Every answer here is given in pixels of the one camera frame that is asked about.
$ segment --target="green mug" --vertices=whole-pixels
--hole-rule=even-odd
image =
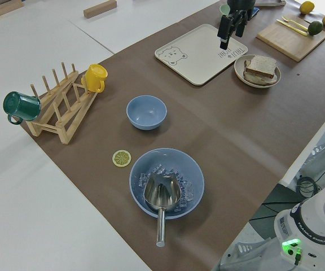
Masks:
[[[18,92],[10,92],[3,101],[3,109],[8,114],[7,119],[12,124],[21,124],[23,120],[32,121],[41,112],[41,102],[37,97]]]

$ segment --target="yellow mug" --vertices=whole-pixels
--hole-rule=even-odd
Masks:
[[[107,77],[107,71],[99,64],[92,64],[85,73],[87,82],[87,89],[92,92],[103,92],[105,89],[105,79]],[[85,86],[84,78],[81,79],[81,83]]]

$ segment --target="scoop handle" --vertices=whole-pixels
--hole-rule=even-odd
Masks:
[[[165,208],[160,207],[157,215],[157,238],[156,245],[158,247],[165,246]]]

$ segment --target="blue bowl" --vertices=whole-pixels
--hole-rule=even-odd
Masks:
[[[182,151],[173,148],[157,148],[142,155],[130,172],[130,191],[137,205],[150,216],[157,218],[157,213],[149,208],[144,198],[142,176],[164,168],[168,173],[174,169],[181,184],[182,197],[178,208],[166,213],[166,219],[182,217],[190,213],[200,202],[204,193],[204,176],[196,161]]]
[[[126,107],[126,114],[130,122],[141,130],[152,130],[159,127],[167,112],[162,100],[150,95],[135,97]]]

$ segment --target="gold knife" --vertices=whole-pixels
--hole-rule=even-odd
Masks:
[[[308,36],[308,33],[307,32],[305,32],[303,30],[300,30],[300,29],[297,29],[297,28],[291,26],[290,24],[287,24],[285,21],[281,21],[281,20],[278,20],[278,19],[277,19],[277,21],[280,22],[281,24],[284,24],[285,26],[293,29],[294,31],[298,32],[299,34],[301,34],[303,36]]]

